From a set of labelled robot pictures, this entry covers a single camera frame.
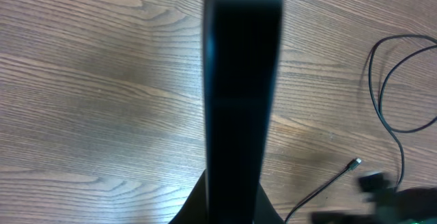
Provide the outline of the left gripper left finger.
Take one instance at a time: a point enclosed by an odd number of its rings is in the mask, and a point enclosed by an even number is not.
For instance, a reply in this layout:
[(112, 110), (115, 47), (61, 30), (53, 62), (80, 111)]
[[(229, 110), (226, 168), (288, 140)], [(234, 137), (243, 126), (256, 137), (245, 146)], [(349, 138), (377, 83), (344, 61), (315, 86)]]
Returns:
[(169, 224), (207, 224), (206, 170), (203, 171), (180, 211)]

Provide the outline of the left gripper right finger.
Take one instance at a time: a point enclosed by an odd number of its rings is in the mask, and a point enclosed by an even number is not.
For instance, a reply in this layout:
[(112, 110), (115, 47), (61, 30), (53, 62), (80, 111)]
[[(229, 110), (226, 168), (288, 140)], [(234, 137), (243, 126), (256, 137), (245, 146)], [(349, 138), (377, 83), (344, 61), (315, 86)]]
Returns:
[(284, 224), (284, 220), (279, 216), (271, 204), (266, 192), (261, 184), (258, 185), (255, 212), (253, 217), (254, 224)]

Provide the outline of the Samsung Galaxy smartphone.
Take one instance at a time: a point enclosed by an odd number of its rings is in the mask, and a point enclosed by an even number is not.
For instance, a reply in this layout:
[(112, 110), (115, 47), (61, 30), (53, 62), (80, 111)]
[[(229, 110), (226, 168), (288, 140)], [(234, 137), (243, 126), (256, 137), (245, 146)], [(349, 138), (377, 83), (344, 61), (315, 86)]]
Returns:
[(279, 62), (283, 0), (205, 0), (209, 223), (252, 223)]

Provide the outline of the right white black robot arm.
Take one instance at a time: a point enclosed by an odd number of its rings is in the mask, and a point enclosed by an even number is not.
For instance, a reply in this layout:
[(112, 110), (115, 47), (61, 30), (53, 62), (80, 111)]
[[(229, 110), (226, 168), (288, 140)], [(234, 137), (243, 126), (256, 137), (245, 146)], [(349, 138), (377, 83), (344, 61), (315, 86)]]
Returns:
[(436, 189), (395, 190), (385, 173), (360, 177), (359, 188), (373, 203), (371, 214), (313, 212), (313, 224), (436, 224)]

